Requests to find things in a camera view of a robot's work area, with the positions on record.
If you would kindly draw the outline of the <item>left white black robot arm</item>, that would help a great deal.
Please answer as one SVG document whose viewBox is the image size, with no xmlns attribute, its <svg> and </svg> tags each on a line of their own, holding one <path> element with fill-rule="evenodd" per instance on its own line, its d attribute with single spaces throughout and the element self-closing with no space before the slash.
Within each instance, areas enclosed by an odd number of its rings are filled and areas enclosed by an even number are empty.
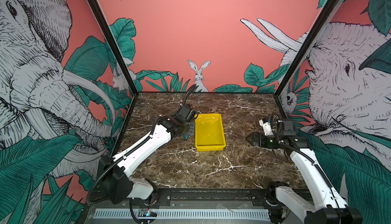
<svg viewBox="0 0 391 224">
<path fill-rule="evenodd" d="M 189 134 L 197 112 L 186 101 L 197 88 L 197 85 L 192 85 L 179 109 L 171 115 L 156 118 L 151 130 L 131 147 L 113 157 L 104 156 L 100 159 L 97 179 L 87 194 L 86 204 L 93 205 L 106 199 L 118 204 L 133 198 L 154 202 L 157 188 L 153 183 L 133 178 L 132 175 L 158 148 L 175 137 Z"/>
</svg>

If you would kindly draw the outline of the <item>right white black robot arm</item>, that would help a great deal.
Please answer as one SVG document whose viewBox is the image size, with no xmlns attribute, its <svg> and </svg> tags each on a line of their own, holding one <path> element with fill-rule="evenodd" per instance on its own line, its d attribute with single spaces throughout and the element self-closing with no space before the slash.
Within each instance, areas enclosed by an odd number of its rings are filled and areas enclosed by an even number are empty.
<svg viewBox="0 0 391 224">
<path fill-rule="evenodd" d="M 259 121 L 263 132 L 246 137 L 252 146 L 275 150 L 285 149 L 299 169 L 312 198 L 312 202 L 296 193 L 288 183 L 273 181 L 263 195 L 264 204 L 271 207 L 269 218 L 281 224 L 289 213 L 295 214 L 304 224 L 361 224 L 363 217 L 350 208 L 340 196 L 321 168 L 313 147 L 305 137 L 298 136 L 293 121 L 273 113 L 270 119 Z"/>
</svg>

